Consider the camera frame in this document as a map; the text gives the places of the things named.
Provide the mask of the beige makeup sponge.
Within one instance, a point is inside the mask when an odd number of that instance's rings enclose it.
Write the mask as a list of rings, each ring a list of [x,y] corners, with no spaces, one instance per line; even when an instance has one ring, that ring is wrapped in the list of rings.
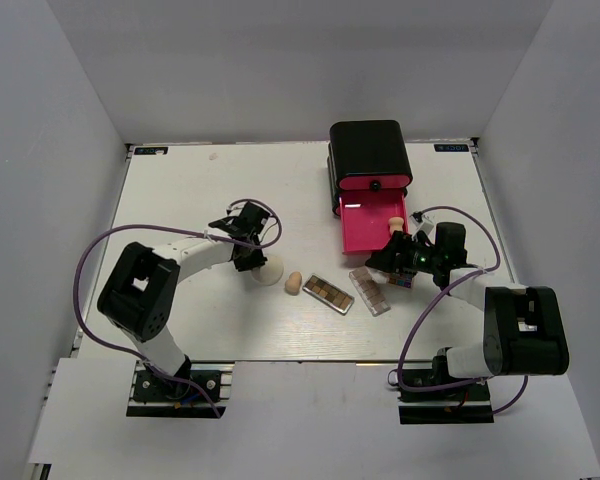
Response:
[[[404,232],[405,221],[402,217],[395,216],[388,220],[389,233],[393,235],[396,232]]]
[[[297,295],[302,287],[302,274],[299,271],[292,272],[285,282],[284,289],[289,295]]]

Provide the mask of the pink drawer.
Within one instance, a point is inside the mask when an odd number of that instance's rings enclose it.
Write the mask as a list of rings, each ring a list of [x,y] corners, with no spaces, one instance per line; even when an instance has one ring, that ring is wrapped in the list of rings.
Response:
[[[406,221],[405,195],[400,189],[344,191],[338,211],[345,255],[382,250],[391,234],[389,220]]]
[[[409,175],[350,175],[337,182],[342,191],[373,191],[383,189],[397,190],[409,186],[412,178]]]

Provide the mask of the round white powder puff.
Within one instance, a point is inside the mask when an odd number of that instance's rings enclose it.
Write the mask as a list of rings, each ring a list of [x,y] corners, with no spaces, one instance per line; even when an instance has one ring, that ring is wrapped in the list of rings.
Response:
[[[251,271],[254,281],[263,286],[275,285],[283,276],[284,264],[282,259],[273,254],[266,257],[265,263]]]

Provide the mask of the pink top drawer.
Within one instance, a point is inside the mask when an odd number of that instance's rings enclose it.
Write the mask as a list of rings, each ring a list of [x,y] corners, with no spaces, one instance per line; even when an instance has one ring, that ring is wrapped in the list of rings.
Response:
[[[409,175],[350,175],[337,182],[342,191],[373,191],[383,189],[397,190],[409,186],[412,178]]]

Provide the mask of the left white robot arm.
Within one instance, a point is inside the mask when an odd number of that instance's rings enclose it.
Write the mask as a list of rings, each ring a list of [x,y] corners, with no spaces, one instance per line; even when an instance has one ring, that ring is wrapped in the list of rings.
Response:
[[[123,249],[97,309],[132,341],[168,398],[185,396],[192,378],[191,361],[167,327],[178,285],[225,263],[239,272],[263,271],[268,259],[261,234],[268,220],[276,218],[260,201],[238,200],[203,232],[182,232],[182,240],[158,247],[132,242]]]

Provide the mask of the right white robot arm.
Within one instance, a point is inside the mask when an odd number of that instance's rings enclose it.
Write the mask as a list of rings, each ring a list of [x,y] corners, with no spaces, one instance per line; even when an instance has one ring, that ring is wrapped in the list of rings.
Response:
[[[438,224],[433,239],[424,232],[410,236],[395,230],[387,245],[365,263],[385,274],[428,274],[440,290],[413,325],[406,347],[447,297],[461,300],[483,315],[479,342],[441,350],[432,361],[429,378],[420,384],[409,383],[398,368],[398,387],[404,392],[436,392],[452,399],[468,385],[497,376],[564,374],[569,351],[554,290],[504,282],[493,269],[469,264],[465,238],[465,227],[454,222]]]

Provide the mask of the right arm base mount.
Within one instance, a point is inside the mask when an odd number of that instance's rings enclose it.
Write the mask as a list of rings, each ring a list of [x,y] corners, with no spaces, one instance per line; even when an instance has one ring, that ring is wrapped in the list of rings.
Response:
[[[405,365],[402,380],[414,388],[440,387],[456,382],[448,372],[447,348],[440,349],[431,364]],[[399,386],[397,369],[387,375],[390,388],[397,390],[401,425],[460,425],[494,422],[489,388],[474,383],[431,392],[411,392]]]

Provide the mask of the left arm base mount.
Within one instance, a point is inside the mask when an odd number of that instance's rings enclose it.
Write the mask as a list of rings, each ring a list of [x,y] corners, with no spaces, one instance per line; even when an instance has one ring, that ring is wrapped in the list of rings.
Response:
[[[220,416],[231,393],[232,363],[193,363],[189,380],[200,386]],[[131,418],[218,419],[213,407],[197,388],[167,381],[136,363],[126,416]]]

